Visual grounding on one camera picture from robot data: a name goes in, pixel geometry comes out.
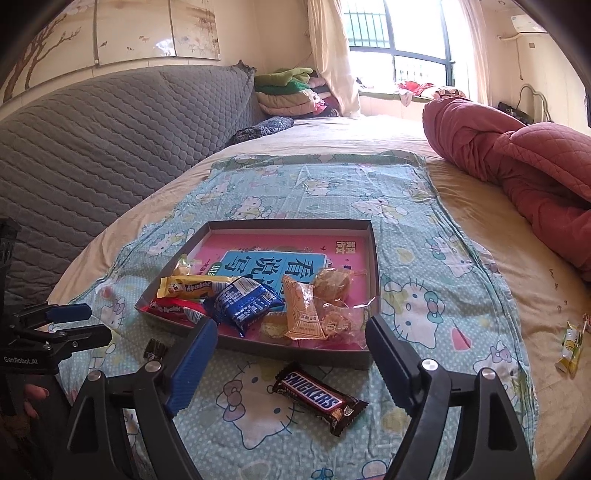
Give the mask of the person's left hand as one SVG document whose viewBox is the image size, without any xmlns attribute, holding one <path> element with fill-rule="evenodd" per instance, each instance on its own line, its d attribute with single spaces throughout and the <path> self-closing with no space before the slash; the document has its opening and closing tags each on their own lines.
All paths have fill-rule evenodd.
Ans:
<svg viewBox="0 0 591 480">
<path fill-rule="evenodd" d="M 32 401 L 39 402 L 46 400 L 50 396 L 49 390 L 45 387 L 35 384 L 26 384 L 24 386 L 23 407 L 25 413 L 32 419 L 38 419 L 38 412 L 35 410 Z"/>
</svg>

